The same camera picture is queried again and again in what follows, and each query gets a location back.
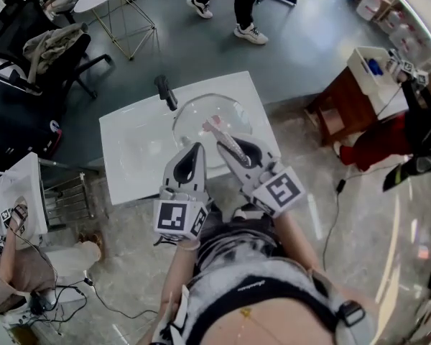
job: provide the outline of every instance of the white sneaker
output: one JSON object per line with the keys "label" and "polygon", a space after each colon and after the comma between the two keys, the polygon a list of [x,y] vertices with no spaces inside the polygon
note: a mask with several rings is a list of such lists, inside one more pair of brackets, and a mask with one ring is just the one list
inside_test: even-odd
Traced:
{"label": "white sneaker", "polygon": [[265,45],[268,42],[268,37],[265,36],[265,34],[260,33],[257,27],[254,27],[254,23],[251,23],[251,25],[246,29],[241,29],[238,24],[233,33],[235,36],[244,38],[256,45]]}
{"label": "white sneaker", "polygon": [[340,158],[340,148],[341,147],[342,147],[342,144],[339,141],[334,142],[332,144],[333,151],[335,152],[335,154],[337,155],[338,158]]}
{"label": "white sneaker", "polygon": [[209,19],[213,17],[213,14],[208,10],[208,4],[201,4],[196,0],[187,0],[187,5],[194,8],[198,15],[204,19]]}

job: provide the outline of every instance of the office chair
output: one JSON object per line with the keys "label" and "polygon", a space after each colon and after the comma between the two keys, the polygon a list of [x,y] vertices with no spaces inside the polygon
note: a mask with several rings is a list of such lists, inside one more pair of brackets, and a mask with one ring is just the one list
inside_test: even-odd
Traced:
{"label": "office chair", "polygon": [[97,93],[82,82],[80,74],[102,60],[111,63],[111,57],[101,55],[80,64],[91,41],[88,34],[80,36],[46,73],[37,75],[35,84],[27,82],[30,61],[22,54],[25,43],[58,28],[46,17],[38,0],[12,0],[5,6],[0,12],[0,81],[22,91],[57,96],[59,104],[76,81],[91,98],[96,98]]}

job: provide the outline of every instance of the tiled floor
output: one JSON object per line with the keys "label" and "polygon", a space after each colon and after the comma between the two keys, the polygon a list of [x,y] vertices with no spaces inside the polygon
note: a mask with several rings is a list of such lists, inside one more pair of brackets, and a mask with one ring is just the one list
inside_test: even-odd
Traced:
{"label": "tiled floor", "polygon": [[[358,174],[344,167],[329,148],[320,147],[320,135],[301,111],[281,107],[270,122],[286,165],[305,186],[307,197],[292,210],[321,256],[325,238],[337,213],[335,187],[341,178]],[[350,179],[339,197],[340,213],[329,239],[327,269],[338,282],[377,299],[381,306],[380,340],[396,344],[414,323],[414,310],[426,296],[431,258],[420,259],[419,249],[431,249],[431,174],[413,178],[387,193],[381,185],[400,157],[390,157]],[[73,242],[80,229],[100,228],[107,258],[96,263],[91,275],[105,301],[130,315],[157,309],[162,283],[173,248],[153,247],[152,202],[112,206],[106,180],[93,181],[98,220],[49,236],[52,242]],[[210,194],[229,215],[236,184],[226,176],[210,182]],[[88,305],[60,327],[62,336],[45,324],[35,327],[43,344],[135,344],[153,315],[136,320],[107,311],[89,288]],[[65,318],[80,303],[64,305]]]}

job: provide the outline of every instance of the shoe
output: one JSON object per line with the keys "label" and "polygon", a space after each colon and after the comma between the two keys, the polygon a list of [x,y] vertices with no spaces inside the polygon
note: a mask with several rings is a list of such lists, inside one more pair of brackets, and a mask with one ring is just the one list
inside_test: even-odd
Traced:
{"label": "shoe", "polygon": [[88,235],[86,235],[86,233],[83,233],[83,232],[79,233],[78,234],[78,243],[84,243],[86,241],[88,241]]}
{"label": "shoe", "polygon": [[196,0],[187,0],[187,5],[194,8],[198,15],[204,19],[210,19],[213,17],[213,14],[208,10],[208,4],[201,4]]}
{"label": "shoe", "polygon": [[98,246],[99,250],[101,251],[101,258],[99,258],[99,261],[102,261],[106,256],[102,233],[100,231],[96,231],[94,234],[88,237],[88,241]]}
{"label": "shoe", "polygon": [[245,220],[260,220],[264,217],[263,212],[259,207],[252,203],[247,203],[244,206],[237,208],[231,218],[232,221],[240,222]]}
{"label": "shoe", "polygon": [[338,158],[340,158],[340,148],[342,147],[342,144],[340,142],[334,142],[332,144],[333,151],[337,155]]}
{"label": "shoe", "polygon": [[244,38],[249,42],[255,43],[256,45],[265,45],[268,42],[267,36],[260,33],[257,27],[254,27],[253,23],[251,23],[251,25],[246,29],[241,29],[240,25],[238,24],[233,33],[235,36]]}

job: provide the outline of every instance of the white sink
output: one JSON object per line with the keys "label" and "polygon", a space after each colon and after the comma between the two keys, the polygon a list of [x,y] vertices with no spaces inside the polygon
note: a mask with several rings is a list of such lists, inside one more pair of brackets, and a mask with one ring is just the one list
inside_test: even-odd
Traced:
{"label": "white sink", "polygon": [[[112,204],[158,193],[164,167],[186,142],[198,141],[205,146],[208,178],[229,173],[216,151],[213,135],[200,128],[202,119],[209,116],[220,116],[223,130],[235,129],[263,139],[280,156],[248,72],[194,83],[174,93],[179,101],[174,112],[156,95],[99,119]],[[201,98],[207,95],[212,100]]]}

